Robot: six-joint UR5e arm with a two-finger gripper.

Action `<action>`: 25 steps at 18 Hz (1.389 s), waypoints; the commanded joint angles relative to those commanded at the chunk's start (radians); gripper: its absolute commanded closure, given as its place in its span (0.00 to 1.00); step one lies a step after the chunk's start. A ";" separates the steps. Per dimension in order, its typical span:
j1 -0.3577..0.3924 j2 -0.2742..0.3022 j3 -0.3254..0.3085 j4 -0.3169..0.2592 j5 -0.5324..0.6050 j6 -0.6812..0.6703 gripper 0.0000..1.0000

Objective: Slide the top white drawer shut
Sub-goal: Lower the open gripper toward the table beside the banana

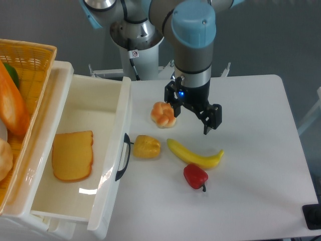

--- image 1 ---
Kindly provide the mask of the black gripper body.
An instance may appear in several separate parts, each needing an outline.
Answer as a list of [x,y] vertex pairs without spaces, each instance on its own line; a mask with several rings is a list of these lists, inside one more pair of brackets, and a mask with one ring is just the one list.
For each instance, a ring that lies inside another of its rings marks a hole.
[[173,103],[174,116],[181,113],[181,106],[192,111],[198,118],[208,118],[210,81],[200,87],[185,87],[181,77],[175,79],[177,99]]

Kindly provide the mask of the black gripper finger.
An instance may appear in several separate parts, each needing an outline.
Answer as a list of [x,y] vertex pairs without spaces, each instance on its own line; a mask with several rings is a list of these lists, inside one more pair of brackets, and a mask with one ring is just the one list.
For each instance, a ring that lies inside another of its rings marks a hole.
[[164,101],[173,108],[174,117],[181,113],[182,102],[176,97],[176,83],[172,80],[165,86]]
[[204,125],[203,134],[207,135],[210,130],[216,130],[222,123],[222,106],[206,103],[205,107],[197,112],[197,117]]

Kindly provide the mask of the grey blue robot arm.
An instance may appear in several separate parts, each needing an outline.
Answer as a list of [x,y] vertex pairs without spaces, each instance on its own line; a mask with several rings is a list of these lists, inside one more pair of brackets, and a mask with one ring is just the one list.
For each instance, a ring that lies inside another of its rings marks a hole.
[[166,103],[178,116],[192,111],[204,133],[222,122],[222,108],[208,101],[216,14],[237,1],[81,1],[91,25],[109,28],[119,48],[123,76],[132,80],[159,78],[158,47],[166,40],[174,49],[173,80],[165,87]]

